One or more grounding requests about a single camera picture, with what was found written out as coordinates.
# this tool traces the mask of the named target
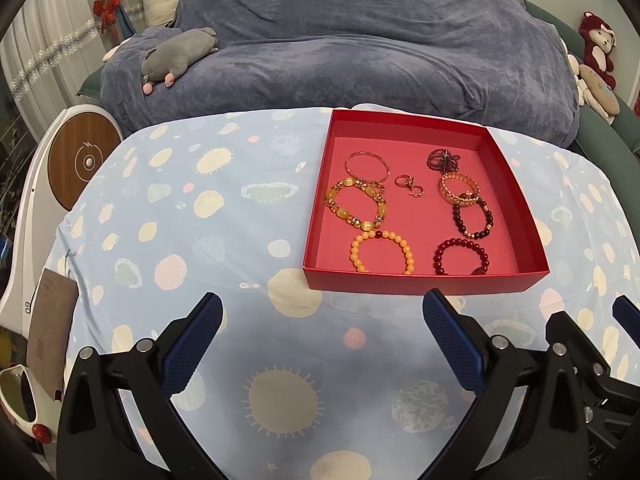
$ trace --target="blue gripper pad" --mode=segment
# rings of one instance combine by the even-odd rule
[[[613,317],[629,337],[640,348],[640,310],[626,296],[619,296],[613,302]]]
[[[430,290],[422,300],[422,315],[460,386],[478,396],[484,390],[484,359],[454,316],[443,296]]]
[[[162,361],[160,387],[167,399],[187,387],[222,323],[222,300],[209,293],[201,301],[206,304],[190,320]]]

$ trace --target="jewelry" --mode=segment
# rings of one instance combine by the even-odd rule
[[[351,254],[350,260],[353,262],[353,266],[358,270],[358,272],[369,272],[365,266],[362,264],[360,260],[360,244],[367,240],[368,238],[388,238],[389,240],[393,240],[397,243],[402,252],[404,253],[404,258],[406,260],[406,269],[404,274],[411,274],[414,272],[414,254],[411,252],[411,247],[406,240],[403,240],[400,235],[397,235],[394,232],[389,231],[368,231],[364,232],[361,235],[355,237],[355,240],[351,242]]]
[[[427,158],[427,166],[430,170],[441,173],[455,173],[458,170],[459,155],[451,153],[449,150],[433,150]]]
[[[450,238],[449,240],[444,240],[443,243],[438,246],[433,256],[433,268],[436,269],[437,275],[448,276],[448,274],[442,267],[442,255],[448,247],[454,245],[469,248],[478,253],[478,256],[480,256],[480,261],[482,264],[480,267],[476,267],[473,272],[471,272],[472,276],[475,274],[486,274],[486,272],[489,270],[489,255],[484,252],[484,249],[471,240],[465,240],[463,238]]]
[[[486,202],[482,200],[480,197],[476,199],[476,203],[482,208],[484,211],[484,218],[486,219],[486,225],[484,229],[480,232],[475,232],[473,234],[469,233],[466,230],[465,223],[462,221],[460,217],[460,206],[458,204],[453,205],[453,221],[456,223],[458,231],[460,231],[465,238],[471,238],[472,240],[476,240],[478,238],[485,238],[489,235],[491,228],[494,226],[494,216],[492,215],[489,208],[486,206]]]
[[[414,184],[414,178],[412,176],[409,176],[409,175],[396,176],[394,183],[398,187],[409,188],[409,194],[415,198],[422,196],[422,194],[424,193],[424,189],[422,188],[422,186],[420,186],[420,184]]]
[[[335,196],[343,187],[351,187],[355,186],[358,189],[363,190],[368,196],[372,197],[373,200],[378,204],[378,211],[376,213],[376,217],[373,221],[364,221],[356,218],[355,216],[349,214],[349,212],[337,205],[335,203]],[[325,195],[326,201],[324,202],[326,206],[334,212],[338,218],[343,218],[346,220],[347,224],[353,225],[356,229],[362,229],[363,231],[371,231],[372,229],[377,229],[382,225],[382,221],[385,219],[386,215],[386,200],[382,196],[382,191],[379,187],[374,186],[372,183],[365,182],[364,180],[353,178],[352,176],[348,176],[347,178],[342,179],[337,184],[331,186]]]
[[[380,180],[367,180],[365,178],[359,177],[357,176],[355,173],[353,173],[353,171],[351,171],[349,169],[349,161],[352,158],[355,158],[356,156],[370,156],[371,158],[375,158],[377,161],[381,162],[385,169],[386,169],[386,175],[384,176],[384,178],[381,178]],[[383,193],[385,190],[385,187],[382,186],[382,183],[389,178],[389,175],[391,175],[391,170],[389,169],[389,165],[386,163],[386,160],[384,158],[382,158],[379,155],[376,155],[375,153],[371,153],[371,152],[354,152],[351,153],[351,155],[349,155],[346,160],[344,161],[344,169],[347,170],[347,173],[349,173],[350,176],[352,176],[353,178],[355,178],[356,180],[361,180],[367,184],[375,184],[376,187],[380,188],[380,193]]]
[[[472,192],[467,191],[460,196],[457,196],[450,192],[450,190],[447,188],[446,181],[452,178],[461,180],[462,182],[467,184],[471,188]],[[480,186],[476,184],[475,180],[473,180],[469,176],[466,176],[464,173],[445,173],[440,179],[440,193],[444,200],[451,204],[458,204],[462,207],[469,207],[470,205],[473,205],[480,196]]]

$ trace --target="cardboard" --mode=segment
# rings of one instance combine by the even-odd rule
[[[452,206],[440,195],[441,174],[426,165],[429,153],[448,148],[461,155],[460,172],[474,179],[480,195],[494,216],[491,234],[476,240],[489,255],[489,271],[471,276],[480,264],[473,251],[452,247],[443,256],[449,276],[437,276],[433,255],[448,238],[462,235],[452,219]],[[404,257],[398,245],[382,239],[360,246],[360,258],[368,273],[356,272],[350,245],[360,231],[339,219],[325,205],[327,189],[347,177],[344,160],[353,152],[373,152],[389,164],[391,175],[384,182],[388,211],[380,230],[405,238],[414,254],[415,271],[404,275]],[[379,178],[384,167],[375,159],[360,156],[350,168],[365,178]],[[401,174],[414,177],[424,194],[414,198],[394,184]],[[448,181],[453,192],[464,184]],[[335,201],[358,218],[373,220],[375,202],[353,188],[341,190]],[[484,228],[482,209],[462,208],[462,218],[471,231]],[[491,133],[478,124],[441,118],[372,112],[334,110],[322,155],[318,186],[306,241],[303,270],[310,288],[369,294],[423,295],[437,287],[444,294],[498,294],[519,292],[549,272],[544,247],[519,184]]]
[[[27,366],[53,400],[62,398],[66,346],[78,301],[78,284],[49,269],[42,271],[33,300]]]

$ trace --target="wooden circular panel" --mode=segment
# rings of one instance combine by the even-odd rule
[[[91,177],[120,144],[116,128],[93,112],[62,125],[49,151],[49,184],[60,205],[71,211]]]

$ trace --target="gray plush toy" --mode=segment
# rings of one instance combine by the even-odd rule
[[[194,28],[163,41],[142,60],[142,91],[151,94],[154,85],[164,81],[167,87],[203,57],[217,52],[218,38],[212,28]]]

